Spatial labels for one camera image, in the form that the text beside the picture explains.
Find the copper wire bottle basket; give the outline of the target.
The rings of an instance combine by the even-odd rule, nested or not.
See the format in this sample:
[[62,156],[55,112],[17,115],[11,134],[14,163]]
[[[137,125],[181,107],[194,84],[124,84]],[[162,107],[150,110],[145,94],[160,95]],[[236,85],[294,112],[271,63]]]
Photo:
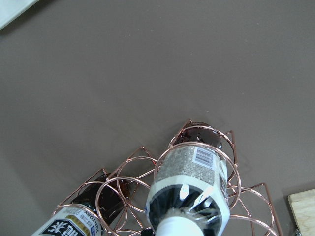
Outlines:
[[189,120],[166,151],[138,148],[96,171],[54,212],[84,236],[280,236],[265,183],[244,187],[233,131]]

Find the tea bottle centre white cap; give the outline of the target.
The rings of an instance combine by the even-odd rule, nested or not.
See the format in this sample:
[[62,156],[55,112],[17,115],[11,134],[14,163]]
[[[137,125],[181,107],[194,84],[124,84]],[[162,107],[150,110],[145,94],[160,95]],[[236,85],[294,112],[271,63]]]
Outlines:
[[161,156],[146,201],[156,236],[220,236],[230,217],[219,132],[188,122]]

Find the cream rectangular tray plate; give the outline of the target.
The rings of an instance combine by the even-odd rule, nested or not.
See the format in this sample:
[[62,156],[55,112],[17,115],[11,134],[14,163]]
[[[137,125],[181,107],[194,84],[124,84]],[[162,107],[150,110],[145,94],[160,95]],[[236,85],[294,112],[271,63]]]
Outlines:
[[0,30],[35,5],[39,0],[0,0]]

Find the bamboo cutting board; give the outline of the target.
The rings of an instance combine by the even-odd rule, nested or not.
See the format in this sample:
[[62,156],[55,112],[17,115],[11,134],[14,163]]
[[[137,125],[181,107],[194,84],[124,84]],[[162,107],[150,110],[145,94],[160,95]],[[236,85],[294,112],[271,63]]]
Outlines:
[[315,236],[315,190],[291,194],[288,202],[302,236]]

